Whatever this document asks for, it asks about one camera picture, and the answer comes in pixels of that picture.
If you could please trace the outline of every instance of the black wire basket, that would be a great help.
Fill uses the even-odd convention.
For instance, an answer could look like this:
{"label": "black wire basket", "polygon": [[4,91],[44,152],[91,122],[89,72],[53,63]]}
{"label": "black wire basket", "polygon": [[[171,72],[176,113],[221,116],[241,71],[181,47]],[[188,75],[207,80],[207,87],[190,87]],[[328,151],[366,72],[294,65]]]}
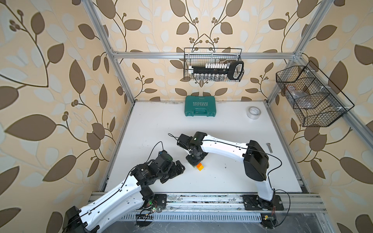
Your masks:
{"label": "black wire basket", "polygon": [[339,101],[330,86],[324,85],[315,75],[312,61],[306,66],[292,66],[276,73],[276,83],[286,97],[303,127],[328,127],[355,105],[337,85],[320,69],[333,89],[349,101],[348,106]]}
{"label": "black wire basket", "polygon": [[184,81],[241,81],[241,52],[240,48],[184,48]]}

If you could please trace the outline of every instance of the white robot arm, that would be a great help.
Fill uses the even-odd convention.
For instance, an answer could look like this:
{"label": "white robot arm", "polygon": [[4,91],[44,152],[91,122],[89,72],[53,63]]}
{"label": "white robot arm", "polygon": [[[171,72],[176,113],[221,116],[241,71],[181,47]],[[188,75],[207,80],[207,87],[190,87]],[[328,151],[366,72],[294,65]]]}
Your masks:
{"label": "white robot arm", "polygon": [[256,141],[251,140],[247,144],[229,142],[206,133],[196,132],[193,137],[180,135],[178,146],[188,152],[186,159],[194,167],[208,153],[224,155],[243,163],[246,175],[255,180],[259,198],[272,201],[274,190],[267,178],[268,156]]}
{"label": "white robot arm", "polygon": [[161,183],[185,170],[180,161],[172,162],[167,151],[160,151],[155,160],[134,167],[127,178],[96,201],[78,209],[73,206],[65,214],[63,232],[100,233],[134,210],[152,207],[154,193],[149,185]]}

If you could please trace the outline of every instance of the wall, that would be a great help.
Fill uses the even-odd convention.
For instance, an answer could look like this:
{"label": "wall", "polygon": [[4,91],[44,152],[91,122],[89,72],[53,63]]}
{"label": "wall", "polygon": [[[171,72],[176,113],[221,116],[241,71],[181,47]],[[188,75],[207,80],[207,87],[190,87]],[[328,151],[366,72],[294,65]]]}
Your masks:
{"label": "wall", "polygon": [[[300,3],[296,0],[93,2],[113,49],[122,52],[182,52],[185,47],[210,47],[212,51],[230,47],[241,48],[243,52],[293,52],[319,4],[317,0]],[[185,95],[192,93],[215,95],[217,100],[265,100],[274,86],[274,74],[285,65],[281,60],[245,60],[245,76],[238,84],[183,82],[180,61],[120,62],[134,97],[171,101],[184,100]],[[255,79],[261,82],[260,75],[272,62],[274,67],[266,74],[269,79],[262,84],[263,94],[256,92],[256,89],[260,91],[260,86]],[[136,80],[138,73],[133,70],[132,63],[140,68],[148,82],[149,78],[154,82],[144,85]],[[145,92],[140,93],[142,86]]]}
{"label": "wall", "polygon": [[79,3],[0,0],[0,232],[59,232],[97,191],[127,116]]}
{"label": "wall", "polygon": [[186,95],[213,95],[219,101],[267,99],[275,85],[275,73],[285,67],[284,60],[244,62],[240,82],[184,79],[183,63],[178,60],[123,59],[121,66],[137,100],[184,101]]}
{"label": "wall", "polygon": [[318,4],[317,0],[93,2],[113,48],[123,52],[169,52],[176,47],[293,52]]}
{"label": "wall", "polygon": [[[351,111],[373,129],[373,3],[334,3],[303,55],[318,63],[356,104]],[[310,191],[321,195],[335,229],[371,232],[372,151],[343,119],[326,128],[300,127],[282,95],[272,109]]]}

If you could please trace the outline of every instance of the brown leaf pattern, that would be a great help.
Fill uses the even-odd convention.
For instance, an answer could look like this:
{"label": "brown leaf pattern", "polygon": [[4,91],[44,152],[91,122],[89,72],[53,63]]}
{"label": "brown leaf pattern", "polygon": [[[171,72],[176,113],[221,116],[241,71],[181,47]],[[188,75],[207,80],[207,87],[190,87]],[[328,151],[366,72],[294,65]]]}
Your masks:
{"label": "brown leaf pattern", "polygon": [[59,160],[44,176],[43,181],[53,182],[59,180],[67,175],[75,166],[76,157],[68,155]]}
{"label": "brown leaf pattern", "polygon": [[337,30],[336,26],[326,25],[326,26],[322,27],[320,29],[320,31],[316,34],[316,39],[319,40],[319,41],[326,40],[333,35],[335,30]]}
{"label": "brown leaf pattern", "polygon": [[241,97],[241,102],[246,102],[246,101],[252,101],[252,99],[249,98],[249,97],[242,96]]}
{"label": "brown leaf pattern", "polygon": [[123,95],[123,88],[121,86],[119,86],[116,91],[118,95]]}
{"label": "brown leaf pattern", "polygon": [[40,141],[49,137],[55,128],[56,123],[49,117],[34,114],[17,120],[5,132],[20,139]]}
{"label": "brown leaf pattern", "polygon": [[279,103],[280,103],[280,96],[279,95],[276,95],[275,101],[276,101],[276,104],[279,105]]}
{"label": "brown leaf pattern", "polygon": [[254,84],[258,84],[259,83],[259,79],[257,78],[250,78],[250,81]]}
{"label": "brown leaf pattern", "polygon": [[245,91],[247,91],[248,93],[257,93],[259,90],[257,88],[249,88],[245,89]]}
{"label": "brown leaf pattern", "polygon": [[183,17],[185,15],[185,5],[180,0],[170,0],[170,6],[173,13],[178,17]]}
{"label": "brown leaf pattern", "polygon": [[106,87],[105,87],[104,84],[101,86],[98,101],[100,103],[100,107],[102,109],[104,109],[106,107],[106,103],[107,103],[107,91],[106,91]]}
{"label": "brown leaf pattern", "polygon": [[13,104],[19,97],[18,90],[12,86],[0,86],[0,110]]}
{"label": "brown leaf pattern", "polygon": [[151,84],[153,82],[153,78],[145,79],[144,83]]}
{"label": "brown leaf pattern", "polygon": [[140,73],[140,72],[141,72],[140,68],[139,68],[135,63],[132,63],[132,68],[133,68],[137,73]]}
{"label": "brown leaf pattern", "polygon": [[182,96],[186,96],[187,95],[187,91],[184,90],[184,89],[175,88],[175,92],[178,93],[179,95],[182,95]]}
{"label": "brown leaf pattern", "polygon": [[335,93],[340,93],[345,88],[348,81],[348,72],[343,62],[338,62],[334,67],[328,81],[328,85]]}
{"label": "brown leaf pattern", "polygon": [[48,49],[47,55],[51,63],[58,63],[63,56],[65,47],[63,44],[56,44]]}
{"label": "brown leaf pattern", "polygon": [[294,133],[298,133],[298,125],[295,122],[295,120],[292,118],[290,121],[291,129],[293,130]]}
{"label": "brown leaf pattern", "polygon": [[150,98],[150,101],[161,101],[161,97],[156,96],[156,97]]}
{"label": "brown leaf pattern", "polygon": [[135,31],[138,30],[142,25],[142,21],[138,19],[128,19],[124,22],[124,27],[127,30]]}
{"label": "brown leaf pattern", "polygon": [[100,139],[94,133],[87,133],[87,142],[92,150],[97,150],[101,145]]}
{"label": "brown leaf pattern", "polygon": [[271,19],[268,21],[269,27],[273,30],[282,30],[288,22],[284,19]]}
{"label": "brown leaf pattern", "polygon": [[367,214],[360,214],[355,220],[355,226],[359,233],[369,233],[373,229],[373,223]]}
{"label": "brown leaf pattern", "polygon": [[0,227],[10,222],[20,211],[17,207],[0,210]]}
{"label": "brown leaf pattern", "polygon": [[232,0],[227,4],[225,13],[228,17],[235,16],[241,9],[242,3],[244,0]]}
{"label": "brown leaf pattern", "polygon": [[90,176],[92,176],[95,173],[95,171],[97,170],[97,167],[98,167],[99,163],[100,163],[100,160],[98,158],[96,158],[93,161],[93,163],[92,163],[92,165],[90,167],[90,170],[88,171],[87,177],[90,177]]}
{"label": "brown leaf pattern", "polygon": [[373,184],[372,171],[361,162],[354,158],[343,157],[339,163],[341,164],[343,170],[345,170],[352,178],[366,184]]}
{"label": "brown leaf pattern", "polygon": [[273,68],[273,62],[271,64],[269,64],[265,69],[264,69],[264,72],[267,73],[269,72],[270,70],[272,70]]}
{"label": "brown leaf pattern", "polygon": [[0,174],[0,195],[5,192],[17,178],[19,166],[10,168]]}
{"label": "brown leaf pattern", "polygon": [[112,121],[110,122],[109,131],[112,132],[115,127],[115,117],[113,117]]}
{"label": "brown leaf pattern", "polygon": [[97,70],[100,67],[100,63],[101,63],[101,56],[99,55],[95,56],[92,62],[92,69]]}
{"label": "brown leaf pattern", "polygon": [[355,45],[355,57],[363,65],[373,63],[373,49],[362,45]]}
{"label": "brown leaf pattern", "polygon": [[154,93],[157,90],[156,89],[152,89],[152,88],[146,88],[144,91],[145,91],[145,93]]}
{"label": "brown leaf pattern", "polygon": [[171,60],[170,61],[171,62],[171,64],[174,66],[174,67],[176,67],[176,68],[178,68],[178,69],[183,69],[183,63],[181,63],[181,61],[178,61],[178,60]]}
{"label": "brown leaf pattern", "polygon": [[78,28],[85,38],[90,39],[90,40],[94,39],[94,32],[91,26],[89,26],[86,23],[82,23],[78,25]]}
{"label": "brown leaf pattern", "polygon": [[231,24],[228,23],[228,22],[222,22],[222,24],[220,25],[220,30],[221,30],[222,33],[224,33],[225,35],[232,35],[232,34],[233,34],[232,26],[231,26]]}
{"label": "brown leaf pattern", "polygon": [[318,0],[301,0],[297,8],[299,18],[306,17],[316,7]]}
{"label": "brown leaf pattern", "polygon": [[311,160],[311,167],[313,171],[316,173],[316,175],[325,179],[325,174],[323,172],[323,169],[321,168],[320,164],[316,160]]}
{"label": "brown leaf pattern", "polygon": [[319,134],[310,141],[310,148],[313,151],[321,151],[326,145],[326,134]]}
{"label": "brown leaf pattern", "polygon": [[62,227],[63,217],[62,214],[55,211],[51,214],[46,233],[58,233]]}
{"label": "brown leaf pattern", "polygon": [[178,28],[176,29],[176,34],[177,35],[184,35],[189,31],[189,23],[187,22],[182,22]]}
{"label": "brown leaf pattern", "polygon": [[70,67],[70,83],[77,93],[82,94],[85,88],[85,78],[79,63],[74,60]]}
{"label": "brown leaf pattern", "polygon": [[115,17],[115,5],[112,0],[96,0],[96,4],[104,16],[109,19]]}
{"label": "brown leaf pattern", "polygon": [[92,124],[93,133],[99,138],[103,139],[105,137],[105,129],[100,123]]}
{"label": "brown leaf pattern", "polygon": [[107,73],[109,73],[109,60],[107,57],[104,57],[104,66]]}
{"label": "brown leaf pattern", "polygon": [[44,31],[44,28],[45,28],[44,18],[40,12],[37,12],[31,18],[31,29],[36,35],[38,35]]}
{"label": "brown leaf pattern", "polygon": [[218,89],[215,91],[215,95],[216,96],[220,96],[220,95],[223,95],[227,92],[228,88],[221,88],[221,89]]}

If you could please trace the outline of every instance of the white table surface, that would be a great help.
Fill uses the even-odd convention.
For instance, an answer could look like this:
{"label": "white table surface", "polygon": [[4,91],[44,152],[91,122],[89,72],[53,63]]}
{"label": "white table surface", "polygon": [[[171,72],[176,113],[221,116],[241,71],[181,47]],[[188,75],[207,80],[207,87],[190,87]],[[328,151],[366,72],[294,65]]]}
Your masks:
{"label": "white table surface", "polygon": [[[247,117],[246,110],[250,106],[261,110],[259,119]],[[272,187],[287,192],[301,192],[263,102],[217,102],[215,117],[186,117],[184,103],[137,102],[111,170],[106,191],[123,181],[132,167],[144,163],[154,145],[162,141],[164,149],[174,161],[181,161],[185,171],[164,184],[157,180],[150,186],[153,192],[257,192],[254,180],[246,176],[242,163],[209,153],[201,162],[204,168],[199,171],[187,162],[184,149],[167,135],[171,133],[178,137],[183,133],[193,136],[196,131],[232,142],[248,143],[255,140],[266,153],[269,153],[266,143],[271,143],[273,155],[282,160],[282,166],[270,174]],[[150,159],[155,159],[161,150],[159,143]],[[279,164],[277,159],[269,156],[268,171]]]}

